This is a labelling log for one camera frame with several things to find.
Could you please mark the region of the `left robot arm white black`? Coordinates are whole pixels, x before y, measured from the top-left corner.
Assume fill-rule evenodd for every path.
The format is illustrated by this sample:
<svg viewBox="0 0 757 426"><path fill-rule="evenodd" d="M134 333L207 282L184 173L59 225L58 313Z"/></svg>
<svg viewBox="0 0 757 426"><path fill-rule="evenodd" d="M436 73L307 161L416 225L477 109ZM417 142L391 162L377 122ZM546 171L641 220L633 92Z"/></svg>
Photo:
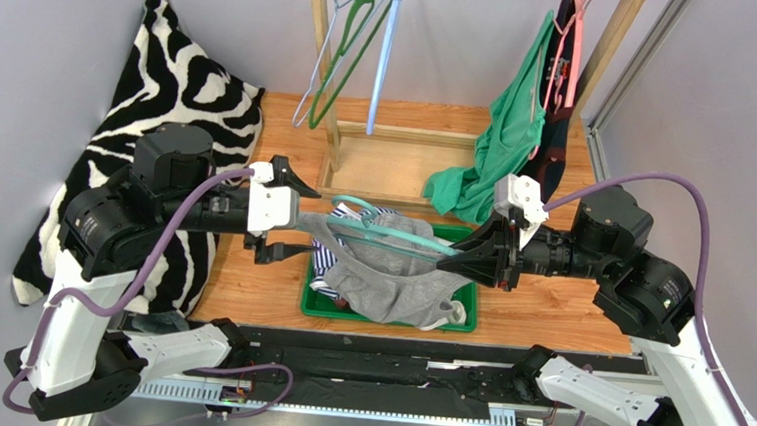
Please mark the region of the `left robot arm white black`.
<svg viewBox="0 0 757 426"><path fill-rule="evenodd" d="M266 240L293 229L301 200L316 196L287 158L217 173L212 150L200 127L159 127L137 140L130 164L67 205L37 330L4 357L14 382L31 385L25 413L40 421L96 414L178 373L249 380L257 372L248 340L225 318L170 334L108 329L179 231L240 234L258 264L305 252Z"/></svg>

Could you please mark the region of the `wooden clothes rack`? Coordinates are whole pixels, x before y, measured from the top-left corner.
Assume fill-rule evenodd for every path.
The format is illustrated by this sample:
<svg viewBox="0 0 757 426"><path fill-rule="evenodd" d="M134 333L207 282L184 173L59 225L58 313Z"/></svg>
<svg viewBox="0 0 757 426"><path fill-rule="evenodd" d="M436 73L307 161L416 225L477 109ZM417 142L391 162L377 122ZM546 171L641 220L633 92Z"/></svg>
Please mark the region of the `wooden clothes rack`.
<svg viewBox="0 0 757 426"><path fill-rule="evenodd" d="M431 212L421 195L425 180L443 165L469 165L473 137L422 127L437 109L433 104L421 104L416 113L409 113L411 126L376 124L372 135L365 134L367 119L338 119L335 100L349 77L336 72L346 60L358 65L363 54L352 53L351 45L359 39L370 43L379 27L386 27L391 0L310 2L317 61L293 122L325 127L327 151L318 182L322 197L353 194L390 207Z"/></svg>

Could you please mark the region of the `light blue plastic hanger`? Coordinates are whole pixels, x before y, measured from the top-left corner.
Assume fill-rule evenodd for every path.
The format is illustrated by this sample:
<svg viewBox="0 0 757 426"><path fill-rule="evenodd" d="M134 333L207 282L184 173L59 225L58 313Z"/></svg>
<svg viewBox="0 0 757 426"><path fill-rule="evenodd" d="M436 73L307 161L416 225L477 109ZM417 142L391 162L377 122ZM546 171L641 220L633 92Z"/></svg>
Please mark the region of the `light blue plastic hanger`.
<svg viewBox="0 0 757 426"><path fill-rule="evenodd" d="M383 86L386 82L386 72L388 70L390 56L392 55L393 42L396 37L396 27L398 26L401 3L402 0L391 0L390 2L390 12L388 13L384 39L382 41L377 69L375 71L372 97L370 98L369 103L369 112L367 113L367 123L365 126L366 135L372 135L374 133L374 128L376 127L379 103L382 98Z"/></svg>

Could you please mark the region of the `green tank top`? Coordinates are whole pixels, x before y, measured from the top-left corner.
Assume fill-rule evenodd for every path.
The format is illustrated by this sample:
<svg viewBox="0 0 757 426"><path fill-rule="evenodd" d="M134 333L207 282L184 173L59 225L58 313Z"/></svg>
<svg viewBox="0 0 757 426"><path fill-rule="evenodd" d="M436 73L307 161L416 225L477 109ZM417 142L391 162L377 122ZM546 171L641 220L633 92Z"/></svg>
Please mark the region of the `green tank top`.
<svg viewBox="0 0 757 426"><path fill-rule="evenodd" d="M489 106L489 124L473 144L473 165L453 166L427 178L422 196L440 215L480 225L491 216L495 183L520 171L539 147L546 119L540 82L555 31L548 11L509 85Z"/></svg>

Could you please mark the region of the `navy maroon tank top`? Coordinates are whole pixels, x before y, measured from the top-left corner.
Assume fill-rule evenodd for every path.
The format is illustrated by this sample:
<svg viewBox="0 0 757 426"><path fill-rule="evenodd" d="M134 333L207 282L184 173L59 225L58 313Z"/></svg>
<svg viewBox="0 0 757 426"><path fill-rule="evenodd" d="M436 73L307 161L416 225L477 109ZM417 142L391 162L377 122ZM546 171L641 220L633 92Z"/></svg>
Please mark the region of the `navy maroon tank top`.
<svg viewBox="0 0 757 426"><path fill-rule="evenodd" d="M536 157L536 179L541 184L544 202L551 199L565 172L567 134L572 115L553 123L544 120L541 146Z"/></svg>

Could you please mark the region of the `red tank top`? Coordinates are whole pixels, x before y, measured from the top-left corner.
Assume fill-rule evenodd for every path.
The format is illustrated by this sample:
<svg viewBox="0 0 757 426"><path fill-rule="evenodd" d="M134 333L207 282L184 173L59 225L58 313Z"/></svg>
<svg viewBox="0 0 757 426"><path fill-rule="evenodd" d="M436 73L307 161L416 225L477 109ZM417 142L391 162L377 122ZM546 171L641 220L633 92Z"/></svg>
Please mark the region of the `red tank top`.
<svg viewBox="0 0 757 426"><path fill-rule="evenodd" d="M337 307L337 309L342 313L353 312L351 304L343 298L337 298L336 300L333 301L333 303Z"/></svg>

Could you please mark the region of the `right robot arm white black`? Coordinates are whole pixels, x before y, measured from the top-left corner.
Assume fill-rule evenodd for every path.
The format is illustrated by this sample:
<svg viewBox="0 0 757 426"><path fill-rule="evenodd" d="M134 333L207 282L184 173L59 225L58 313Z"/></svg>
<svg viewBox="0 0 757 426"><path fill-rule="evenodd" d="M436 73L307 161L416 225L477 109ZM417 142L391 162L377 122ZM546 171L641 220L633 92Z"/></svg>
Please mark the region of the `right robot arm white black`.
<svg viewBox="0 0 757 426"><path fill-rule="evenodd" d="M438 268L504 291L525 273L594 280L595 305L637 347L665 393L626 389L536 345L511 368L518 396L562 403L608 426L757 426L713 366L696 287L647 250L652 216L612 186L584 195L572 227L557 231L546 226L534 188L527 178L500 181L492 216Z"/></svg>

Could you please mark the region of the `zebra print blanket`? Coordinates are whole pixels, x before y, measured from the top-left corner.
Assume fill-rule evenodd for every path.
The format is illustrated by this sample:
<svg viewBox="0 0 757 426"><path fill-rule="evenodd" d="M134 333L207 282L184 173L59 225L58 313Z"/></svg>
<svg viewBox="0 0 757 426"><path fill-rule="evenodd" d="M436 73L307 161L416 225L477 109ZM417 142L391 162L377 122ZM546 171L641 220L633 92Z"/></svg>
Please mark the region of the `zebra print blanket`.
<svg viewBox="0 0 757 426"><path fill-rule="evenodd" d="M70 200L133 160L136 140L164 125L200 127L213 139L217 173L246 168L265 123L264 89L233 75L180 29L167 0L146 0L108 113L54 193L11 274L16 302L46 298Z"/></svg>

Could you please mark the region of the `teal plastic hanger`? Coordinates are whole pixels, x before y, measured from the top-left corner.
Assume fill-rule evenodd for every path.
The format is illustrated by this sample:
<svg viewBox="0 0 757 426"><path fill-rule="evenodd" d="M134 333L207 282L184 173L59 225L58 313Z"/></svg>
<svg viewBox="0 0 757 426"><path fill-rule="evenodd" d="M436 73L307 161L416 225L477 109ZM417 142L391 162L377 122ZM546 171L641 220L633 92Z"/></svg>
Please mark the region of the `teal plastic hanger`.
<svg viewBox="0 0 757 426"><path fill-rule="evenodd" d="M417 236L413 233L403 232L400 229L396 228L377 225L374 222L374 219L379 213L378 209L371 203L359 199L358 197L340 194L333 196L331 198L331 203L334 206L338 206L341 203L350 203L359 206L362 210L367 210L367 214L365 216L356 214L356 220L343 219L343 217L327 217L327 223L330 225L339 225L342 227L355 229L356 231L363 233L365 241L373 242L380 236L383 236L385 238L394 237L413 245L425 247L428 250L438 252L441 255L455 256L459 254L456 249L448 247L447 245L443 245L442 243L439 243L437 241L429 240L426 237Z"/></svg>

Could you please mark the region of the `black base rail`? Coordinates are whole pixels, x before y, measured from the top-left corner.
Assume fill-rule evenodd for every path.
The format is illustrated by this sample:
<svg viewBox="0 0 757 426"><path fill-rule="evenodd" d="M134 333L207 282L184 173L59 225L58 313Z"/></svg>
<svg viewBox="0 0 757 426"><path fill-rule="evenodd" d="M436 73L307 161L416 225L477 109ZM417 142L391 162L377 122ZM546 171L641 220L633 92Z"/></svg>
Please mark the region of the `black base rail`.
<svg viewBox="0 0 757 426"><path fill-rule="evenodd" d="M605 385L579 367L589 356L561 357L535 345L522 348L353 336L331 332L241 326L245 344L222 364L218 377L250 385L252 400L283 396L286 404L361 410L412 419L479 420L496 403L576 408L608 426L676 426L666 397Z"/></svg>

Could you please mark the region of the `pink plastic hanger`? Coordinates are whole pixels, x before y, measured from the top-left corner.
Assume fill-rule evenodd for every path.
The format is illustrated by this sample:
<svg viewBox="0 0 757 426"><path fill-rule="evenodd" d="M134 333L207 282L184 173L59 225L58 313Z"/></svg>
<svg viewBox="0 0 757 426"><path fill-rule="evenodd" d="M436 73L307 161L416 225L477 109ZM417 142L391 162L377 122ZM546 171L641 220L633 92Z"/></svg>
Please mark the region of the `pink plastic hanger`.
<svg viewBox="0 0 757 426"><path fill-rule="evenodd" d="M561 0L556 20L564 26L564 47L561 61L561 102L556 113L546 115L548 123L569 118L577 99L577 86L581 74L584 20L591 0Z"/></svg>

